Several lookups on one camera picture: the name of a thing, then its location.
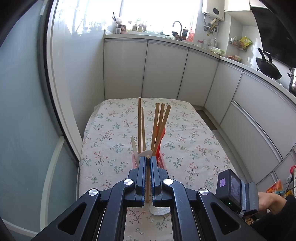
black sleeve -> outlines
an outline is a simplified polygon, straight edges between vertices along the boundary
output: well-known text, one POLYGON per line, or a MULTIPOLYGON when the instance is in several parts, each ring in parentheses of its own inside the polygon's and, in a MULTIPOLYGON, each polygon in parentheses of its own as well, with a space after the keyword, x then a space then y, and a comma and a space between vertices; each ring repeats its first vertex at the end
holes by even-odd
POLYGON ((294 240, 292 230, 296 228, 296 199, 289 195, 286 200, 278 214, 268 213, 251 225, 267 241, 294 240))

kettle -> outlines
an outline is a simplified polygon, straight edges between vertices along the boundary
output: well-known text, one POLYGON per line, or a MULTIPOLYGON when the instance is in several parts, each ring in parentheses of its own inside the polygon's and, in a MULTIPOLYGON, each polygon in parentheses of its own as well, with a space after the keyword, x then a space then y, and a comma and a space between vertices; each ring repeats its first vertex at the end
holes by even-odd
POLYGON ((210 45, 212 46, 212 47, 217 47, 217 40, 216 39, 211 39, 211 41, 210 41, 210 45))

faucet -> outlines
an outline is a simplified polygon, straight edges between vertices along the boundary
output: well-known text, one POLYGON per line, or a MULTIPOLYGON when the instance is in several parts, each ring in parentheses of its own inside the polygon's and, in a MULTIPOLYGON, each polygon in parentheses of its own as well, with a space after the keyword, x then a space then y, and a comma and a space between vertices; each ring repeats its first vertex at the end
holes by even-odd
POLYGON ((181 34, 182 34, 182 24, 180 23, 180 21, 175 21, 175 22, 178 22, 178 23, 180 24, 180 26, 181 26, 181 31, 180 31, 180 37, 181 37, 181 34))

floral tablecloth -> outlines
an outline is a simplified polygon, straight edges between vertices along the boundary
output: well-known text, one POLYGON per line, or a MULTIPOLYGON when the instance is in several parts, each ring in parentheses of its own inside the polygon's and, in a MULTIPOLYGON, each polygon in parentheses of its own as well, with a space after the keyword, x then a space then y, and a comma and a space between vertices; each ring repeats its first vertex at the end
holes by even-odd
MULTIPOLYGON (((187 188, 215 193, 218 173, 234 168, 212 131, 188 102, 142 98, 147 148, 156 103, 172 106, 161 152, 170 178, 187 188)), ((127 178, 132 169, 130 136, 138 136, 138 99, 106 100, 96 107, 84 133, 79 196, 91 188, 105 190, 127 178)), ((128 208, 124 241, 173 240, 170 214, 154 216, 149 204, 128 208)))

glass door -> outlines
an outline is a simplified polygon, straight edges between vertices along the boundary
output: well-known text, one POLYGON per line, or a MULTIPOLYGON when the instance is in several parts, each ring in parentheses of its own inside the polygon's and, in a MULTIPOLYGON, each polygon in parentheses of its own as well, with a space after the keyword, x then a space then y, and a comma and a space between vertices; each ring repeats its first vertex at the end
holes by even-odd
POLYGON ((27 10, 0 47, 0 216, 17 241, 31 240, 76 200, 78 160, 44 78, 44 2, 27 10))

